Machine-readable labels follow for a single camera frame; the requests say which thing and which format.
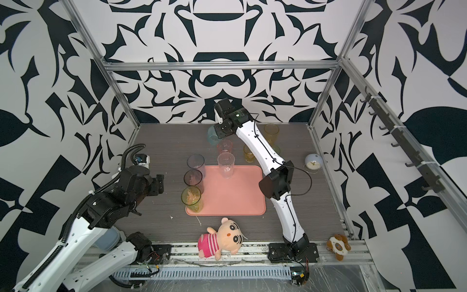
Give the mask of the tall light green glass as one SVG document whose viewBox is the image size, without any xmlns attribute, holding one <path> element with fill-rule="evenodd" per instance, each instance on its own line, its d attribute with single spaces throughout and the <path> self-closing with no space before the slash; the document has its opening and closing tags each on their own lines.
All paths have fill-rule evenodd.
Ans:
<svg viewBox="0 0 467 292">
<path fill-rule="evenodd" d="M 181 201 L 187 210 L 194 213 L 199 213 L 203 208 L 202 193 L 195 186 L 186 187 L 182 191 Z"/>
</svg>

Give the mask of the pink plastic tray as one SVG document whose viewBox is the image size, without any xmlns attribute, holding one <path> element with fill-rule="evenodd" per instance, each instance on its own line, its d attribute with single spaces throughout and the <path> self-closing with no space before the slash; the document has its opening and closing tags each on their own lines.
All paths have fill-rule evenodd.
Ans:
<svg viewBox="0 0 467 292">
<path fill-rule="evenodd" d="M 206 167 L 207 178 L 203 181 L 202 208 L 194 212 L 186 208 L 190 216 L 259 216 L 266 211 L 265 196 L 259 188 L 263 179 L 260 167 L 237 165 L 230 178 L 224 178 L 216 165 Z"/>
</svg>

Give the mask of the teal frosted cup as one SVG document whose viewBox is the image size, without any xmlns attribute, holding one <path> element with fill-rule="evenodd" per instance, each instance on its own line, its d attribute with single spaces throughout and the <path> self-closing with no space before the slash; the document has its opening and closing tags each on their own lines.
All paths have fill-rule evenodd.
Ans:
<svg viewBox="0 0 467 292">
<path fill-rule="evenodd" d="M 207 131 L 207 141 L 212 146 L 216 146 L 220 142 L 213 125 Z"/>
</svg>

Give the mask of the dark smoky glass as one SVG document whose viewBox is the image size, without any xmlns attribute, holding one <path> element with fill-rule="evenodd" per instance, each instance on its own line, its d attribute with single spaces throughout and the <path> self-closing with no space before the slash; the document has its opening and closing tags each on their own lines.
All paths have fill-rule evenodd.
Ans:
<svg viewBox="0 0 467 292">
<path fill-rule="evenodd" d="M 201 194 L 204 193 L 203 173 L 197 169 L 190 169 L 184 175 L 184 182 L 187 186 L 197 187 Z"/>
</svg>

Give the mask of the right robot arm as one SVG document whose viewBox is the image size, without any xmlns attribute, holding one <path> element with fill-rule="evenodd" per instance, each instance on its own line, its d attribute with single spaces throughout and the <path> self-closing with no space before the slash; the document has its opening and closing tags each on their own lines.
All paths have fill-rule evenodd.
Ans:
<svg viewBox="0 0 467 292">
<path fill-rule="evenodd" d="M 309 247 L 309 238 L 299 223 L 293 206 L 291 183 L 297 167 L 284 160 L 272 148 L 259 130 L 253 115 L 243 107 L 235 107 L 229 99 L 222 99 L 214 106 L 216 135 L 222 139 L 236 135 L 250 149 L 263 170 L 264 177 L 259 187 L 271 200 L 280 224 L 286 251 L 273 257 L 272 262 L 289 260 L 298 262 Z"/>
</svg>

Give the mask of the clear tall glass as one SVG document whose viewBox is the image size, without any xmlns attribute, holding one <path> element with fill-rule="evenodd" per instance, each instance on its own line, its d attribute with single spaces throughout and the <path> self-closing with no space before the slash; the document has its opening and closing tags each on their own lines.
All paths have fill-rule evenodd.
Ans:
<svg viewBox="0 0 467 292">
<path fill-rule="evenodd" d="M 234 174 L 235 157 L 230 152 L 223 152 L 218 156 L 218 167 L 222 177 L 228 179 Z"/>
</svg>

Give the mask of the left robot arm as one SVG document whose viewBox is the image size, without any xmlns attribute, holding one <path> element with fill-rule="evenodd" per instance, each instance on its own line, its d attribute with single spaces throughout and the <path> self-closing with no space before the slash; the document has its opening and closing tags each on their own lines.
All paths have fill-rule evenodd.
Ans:
<svg viewBox="0 0 467 292">
<path fill-rule="evenodd" d="M 150 170 L 133 165 L 122 170 L 107 187 L 90 193 L 72 213 L 55 248 L 14 287 L 15 292 L 88 292 L 121 268 L 146 262 L 152 242 L 140 232 L 84 268 L 74 267 L 87 250 L 116 221 L 136 213 L 145 197 L 164 192 L 164 176 L 151 177 Z"/>
</svg>

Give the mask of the pink short glass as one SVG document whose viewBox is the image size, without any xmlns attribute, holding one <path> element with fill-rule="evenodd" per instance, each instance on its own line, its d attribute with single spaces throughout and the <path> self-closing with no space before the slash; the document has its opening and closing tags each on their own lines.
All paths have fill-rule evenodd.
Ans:
<svg viewBox="0 0 467 292">
<path fill-rule="evenodd" d="M 219 154 L 222 153 L 232 153 L 233 143 L 231 140 L 223 139 L 217 144 L 217 150 Z"/>
</svg>

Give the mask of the tall yellow glass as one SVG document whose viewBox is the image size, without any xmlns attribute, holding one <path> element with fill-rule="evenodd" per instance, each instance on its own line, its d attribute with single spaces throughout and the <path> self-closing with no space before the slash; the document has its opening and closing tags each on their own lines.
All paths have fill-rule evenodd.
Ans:
<svg viewBox="0 0 467 292">
<path fill-rule="evenodd" d="M 264 138 L 271 146 L 274 146 L 277 141 L 278 134 L 280 133 L 280 129 L 278 125 L 266 124 L 264 125 L 263 129 L 264 129 Z"/>
</svg>

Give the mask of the blue-grey tall glass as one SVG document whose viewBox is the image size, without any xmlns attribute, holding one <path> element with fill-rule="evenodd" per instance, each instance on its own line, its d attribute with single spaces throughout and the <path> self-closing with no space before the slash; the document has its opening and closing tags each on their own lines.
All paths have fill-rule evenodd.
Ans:
<svg viewBox="0 0 467 292">
<path fill-rule="evenodd" d="M 189 175 L 205 179 L 206 177 L 206 165 L 205 159 L 200 154 L 193 154 L 188 157 L 187 165 L 190 168 L 188 171 Z"/>
</svg>

